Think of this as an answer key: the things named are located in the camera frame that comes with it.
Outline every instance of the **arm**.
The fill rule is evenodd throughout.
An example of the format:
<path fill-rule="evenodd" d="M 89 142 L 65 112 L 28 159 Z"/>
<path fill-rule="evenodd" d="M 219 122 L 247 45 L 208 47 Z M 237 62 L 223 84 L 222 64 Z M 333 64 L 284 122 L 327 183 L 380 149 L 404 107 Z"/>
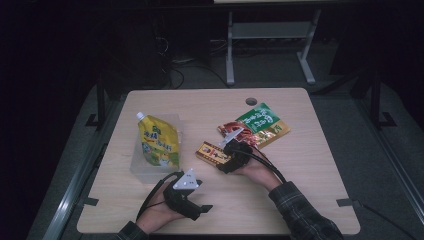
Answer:
<path fill-rule="evenodd" d="M 295 239 L 343 239 L 336 224 L 321 216 L 292 182 L 281 183 L 275 174 L 254 159 L 234 171 L 265 187 Z"/>
<path fill-rule="evenodd" d="M 163 190 L 169 183 L 165 183 L 150 200 L 149 207 L 134 222 L 128 222 L 121 231 L 115 235 L 115 240 L 144 240 L 149 238 L 149 234 L 155 232 L 166 224 L 184 218 L 183 215 L 169 209 L 163 202 Z"/>

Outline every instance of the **metal frame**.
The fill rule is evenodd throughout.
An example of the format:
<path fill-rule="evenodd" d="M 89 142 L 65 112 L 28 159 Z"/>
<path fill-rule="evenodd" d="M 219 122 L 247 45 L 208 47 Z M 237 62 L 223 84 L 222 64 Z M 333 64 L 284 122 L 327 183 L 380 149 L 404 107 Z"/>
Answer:
<path fill-rule="evenodd" d="M 118 103 L 111 101 L 109 105 L 109 113 L 114 113 L 118 107 Z M 87 149 L 85 158 L 81 160 L 71 182 L 56 210 L 56 213 L 50 222 L 50 225 L 44 234 L 43 240 L 60 239 L 64 227 L 68 222 L 75 205 L 78 203 L 78 198 L 84 188 L 86 179 L 90 176 L 91 170 L 94 167 L 99 153 L 103 151 L 104 143 L 109 142 L 112 131 L 106 131 L 108 126 L 113 124 L 113 118 L 105 118 L 102 124 L 104 128 L 101 131 L 95 131 L 91 139 L 91 148 Z"/>
<path fill-rule="evenodd" d="M 414 182 L 409 177 L 405 168 L 402 165 L 402 161 L 398 158 L 393 148 L 390 146 L 389 140 L 386 138 L 384 133 L 375 126 L 373 119 L 368 116 L 368 109 L 365 106 L 364 102 L 361 99 L 355 100 L 356 106 L 360 110 L 363 118 L 367 120 L 368 129 L 374 134 L 381 148 L 384 150 L 392 168 L 395 172 L 395 176 L 398 178 L 402 189 L 405 192 L 406 197 L 408 198 L 411 206 L 414 208 L 415 213 L 418 218 L 421 220 L 421 223 L 424 224 L 424 198 L 421 193 L 418 191 Z"/>
<path fill-rule="evenodd" d="M 321 10 L 315 10 L 312 21 L 305 22 L 264 22 L 264 23 L 234 23 L 233 13 L 228 15 L 227 40 L 227 84 L 234 85 L 233 39 L 255 38 L 304 38 L 305 46 L 297 57 L 308 84 L 315 84 L 315 78 L 307 62 L 307 56 L 315 35 Z"/>

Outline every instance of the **person's right hand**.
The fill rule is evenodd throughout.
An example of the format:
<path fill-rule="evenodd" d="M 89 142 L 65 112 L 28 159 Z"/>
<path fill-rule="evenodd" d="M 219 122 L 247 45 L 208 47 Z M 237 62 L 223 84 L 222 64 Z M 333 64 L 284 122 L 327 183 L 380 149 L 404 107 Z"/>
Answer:
<path fill-rule="evenodd" d="M 254 148 L 252 154 L 262 157 L 262 155 Z M 274 172 L 253 158 L 251 158 L 246 165 L 232 173 L 247 176 L 252 182 L 265 187 L 268 192 L 282 184 L 277 176 L 275 176 Z"/>

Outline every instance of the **snack bag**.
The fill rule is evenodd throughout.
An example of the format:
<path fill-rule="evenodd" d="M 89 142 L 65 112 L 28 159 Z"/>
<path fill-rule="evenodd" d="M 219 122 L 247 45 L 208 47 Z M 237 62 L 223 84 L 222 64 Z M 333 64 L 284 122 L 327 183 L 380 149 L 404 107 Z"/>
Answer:
<path fill-rule="evenodd" d="M 227 133 L 241 127 L 244 130 L 237 135 L 236 140 L 244 141 L 250 146 L 259 149 L 290 131 L 290 127 L 275 115 L 265 103 L 259 104 L 234 122 L 218 126 L 218 131 L 225 137 Z"/>

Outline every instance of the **tabletop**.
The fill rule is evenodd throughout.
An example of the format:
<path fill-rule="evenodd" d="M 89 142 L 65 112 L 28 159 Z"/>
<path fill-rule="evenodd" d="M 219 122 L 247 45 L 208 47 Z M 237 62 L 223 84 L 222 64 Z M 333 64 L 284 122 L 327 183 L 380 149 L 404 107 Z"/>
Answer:
<path fill-rule="evenodd" d="M 189 200 L 213 205 L 196 221 L 174 221 L 159 234 L 254 234 L 290 233 L 265 189 L 246 177 L 224 174 L 196 158 L 204 142 L 217 144 L 217 127 L 251 110 L 247 98 L 264 102 L 291 131 L 262 151 L 288 181 L 293 181 L 311 204 L 333 220 L 345 235 L 359 232 L 351 206 L 339 207 L 336 200 L 348 198 L 309 95 L 301 88 L 200 89 L 133 91 L 127 96 L 108 144 L 77 228 L 83 233 L 118 232 L 136 214 L 154 187 L 130 172 L 137 143 L 137 112 L 178 114 L 183 124 L 183 170 L 193 168 L 203 184 Z"/>

